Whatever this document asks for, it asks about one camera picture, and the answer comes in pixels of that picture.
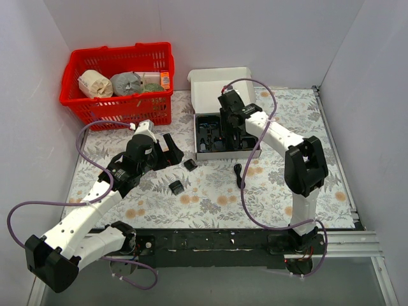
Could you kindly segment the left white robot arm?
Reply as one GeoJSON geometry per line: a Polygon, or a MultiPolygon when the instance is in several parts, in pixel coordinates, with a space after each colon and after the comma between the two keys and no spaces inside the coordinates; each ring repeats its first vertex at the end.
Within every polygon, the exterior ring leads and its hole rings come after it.
{"type": "Polygon", "coordinates": [[[87,238],[94,225],[135,188],[149,171],[181,163],[183,152],[170,134],[163,136],[167,150],[149,135],[135,134],[126,150],[99,175],[85,205],[74,208],[59,224],[42,237],[31,235],[24,244],[27,267],[55,293],[66,290],[79,271],[92,262],[118,252],[130,255],[137,248],[136,231],[117,221],[97,235],[87,238]]]}

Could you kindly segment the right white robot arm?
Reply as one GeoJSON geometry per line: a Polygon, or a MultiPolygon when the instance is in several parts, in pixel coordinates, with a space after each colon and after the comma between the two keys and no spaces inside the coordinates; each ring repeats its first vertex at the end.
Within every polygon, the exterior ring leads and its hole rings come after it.
{"type": "Polygon", "coordinates": [[[292,215],[288,226],[269,229],[269,251],[300,254],[323,243],[316,226],[316,208],[328,167],[319,138],[292,133],[260,106],[245,105],[234,89],[224,90],[218,100],[221,118],[230,130],[255,136],[259,143],[267,144],[284,160],[284,181],[292,192],[292,215]]]}

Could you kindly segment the white hair clipper box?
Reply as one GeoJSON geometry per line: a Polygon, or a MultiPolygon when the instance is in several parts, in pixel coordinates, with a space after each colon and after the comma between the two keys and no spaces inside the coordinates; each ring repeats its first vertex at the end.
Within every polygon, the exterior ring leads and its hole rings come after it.
{"type": "Polygon", "coordinates": [[[194,109],[194,149],[199,161],[214,159],[247,159],[258,139],[246,132],[245,126],[233,128],[223,117],[219,96],[225,85],[233,84],[243,102],[239,110],[253,113],[261,107],[256,104],[251,71],[246,67],[194,69],[187,79],[191,84],[191,102],[194,109]]]}

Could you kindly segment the black comb guard large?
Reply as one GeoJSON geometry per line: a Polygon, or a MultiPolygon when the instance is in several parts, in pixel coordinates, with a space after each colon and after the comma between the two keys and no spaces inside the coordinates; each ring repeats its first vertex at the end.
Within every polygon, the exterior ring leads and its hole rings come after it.
{"type": "Polygon", "coordinates": [[[172,194],[174,194],[175,196],[184,192],[184,186],[180,180],[172,182],[168,187],[170,188],[172,194]]]}

